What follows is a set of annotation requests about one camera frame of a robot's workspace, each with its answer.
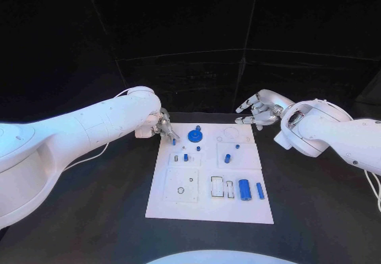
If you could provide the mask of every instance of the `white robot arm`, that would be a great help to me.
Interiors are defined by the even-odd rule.
[[[317,157],[330,146],[346,163],[381,174],[381,121],[353,120],[335,104],[317,99],[294,103],[268,90],[250,97],[237,113],[250,106],[252,117],[235,122],[268,125],[281,119],[274,141],[286,149]]]
[[[81,155],[133,131],[137,138],[179,138],[153,90],[118,95],[36,123],[0,124],[0,229],[33,212]]]

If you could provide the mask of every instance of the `table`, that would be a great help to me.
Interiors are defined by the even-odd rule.
[[[232,123],[238,116],[172,113],[172,121]],[[43,204],[6,232],[0,263],[146,263],[202,249],[300,264],[378,263],[381,214],[362,170],[332,149],[317,158],[284,150],[273,140],[278,125],[252,129],[274,225],[146,218],[160,137],[131,133],[63,172]]]

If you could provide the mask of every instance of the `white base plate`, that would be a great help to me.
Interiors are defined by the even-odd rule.
[[[187,133],[196,125],[203,137],[199,143],[192,143]],[[180,140],[174,146],[164,139],[160,142],[146,217],[273,224],[251,126],[172,123],[172,128]],[[183,154],[189,156],[187,162],[183,161]],[[228,164],[225,154],[232,157]],[[211,196],[212,176],[224,178],[224,197]],[[251,201],[241,201],[241,179],[250,182]],[[234,199],[226,195],[226,181],[234,183]],[[258,198],[255,183],[261,183],[264,200]]]

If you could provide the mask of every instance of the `white cable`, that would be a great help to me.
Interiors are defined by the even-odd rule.
[[[114,96],[114,98],[117,98],[124,92],[127,92],[128,89],[123,90],[123,91]],[[68,170],[68,169],[71,169],[71,167],[73,167],[73,166],[78,165],[79,163],[82,163],[82,162],[85,162],[85,161],[89,161],[89,160],[94,159],[94,158],[98,158],[98,157],[104,154],[104,151],[105,151],[107,147],[108,147],[108,143],[105,144],[105,148],[102,149],[101,153],[99,153],[97,156],[94,156],[94,157],[91,157],[91,158],[86,158],[86,159],[84,159],[82,161],[75,162],[69,167],[66,167],[66,168],[63,169],[63,171]]]
[[[369,179],[369,175],[368,175],[366,170],[364,170],[364,172],[365,172],[365,176],[366,176],[366,179],[368,179],[368,182],[369,182],[369,185],[371,185],[372,192],[375,194],[377,206],[378,206],[378,210],[381,212],[381,183],[379,183],[377,175],[372,173],[372,176],[375,177],[375,181],[377,181],[377,184],[378,184],[378,194],[377,194],[375,187],[374,187],[374,184],[371,183],[371,179]]]

